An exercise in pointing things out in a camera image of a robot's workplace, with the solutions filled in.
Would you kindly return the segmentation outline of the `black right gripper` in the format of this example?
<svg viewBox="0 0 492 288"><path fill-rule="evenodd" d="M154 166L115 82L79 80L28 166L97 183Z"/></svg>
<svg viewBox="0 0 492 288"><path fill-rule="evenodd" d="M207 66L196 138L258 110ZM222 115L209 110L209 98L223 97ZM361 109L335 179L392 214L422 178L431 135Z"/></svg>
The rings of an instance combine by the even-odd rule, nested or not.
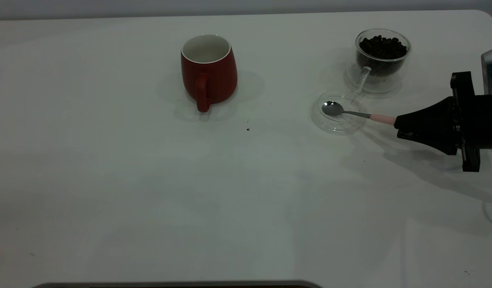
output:
<svg viewBox="0 0 492 288"><path fill-rule="evenodd" d="M481 150L492 150L492 94L476 95L470 72L452 73L453 97L412 113L399 115L394 127L397 138L430 146L445 155L457 155L461 149L462 170L480 171ZM448 129L454 133L418 132L402 129Z"/></svg>

